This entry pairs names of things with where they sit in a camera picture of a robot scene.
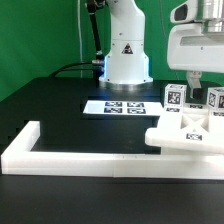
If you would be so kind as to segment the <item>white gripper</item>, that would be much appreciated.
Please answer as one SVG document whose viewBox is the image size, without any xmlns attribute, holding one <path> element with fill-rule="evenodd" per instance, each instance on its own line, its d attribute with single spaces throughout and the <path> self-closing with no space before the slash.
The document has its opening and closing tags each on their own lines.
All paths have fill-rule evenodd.
<svg viewBox="0 0 224 224">
<path fill-rule="evenodd" d="M 168 65 L 188 71 L 190 97 L 201 99 L 201 72 L 224 73 L 224 0 L 186 0 L 171 11 L 170 21 Z"/>
</svg>

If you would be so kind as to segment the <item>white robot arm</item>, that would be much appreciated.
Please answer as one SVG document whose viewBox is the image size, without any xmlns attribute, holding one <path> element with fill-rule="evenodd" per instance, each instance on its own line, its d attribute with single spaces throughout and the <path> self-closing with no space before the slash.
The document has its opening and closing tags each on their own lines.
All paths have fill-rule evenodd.
<svg viewBox="0 0 224 224">
<path fill-rule="evenodd" d="M 99 82 L 135 90 L 153 82 L 144 52 L 145 15 L 134 0 L 106 0 L 111 15 L 111 48 Z M 224 73 L 224 0 L 186 0 L 170 14 L 167 62 L 184 70 L 191 96 L 203 96 L 204 72 Z"/>
</svg>

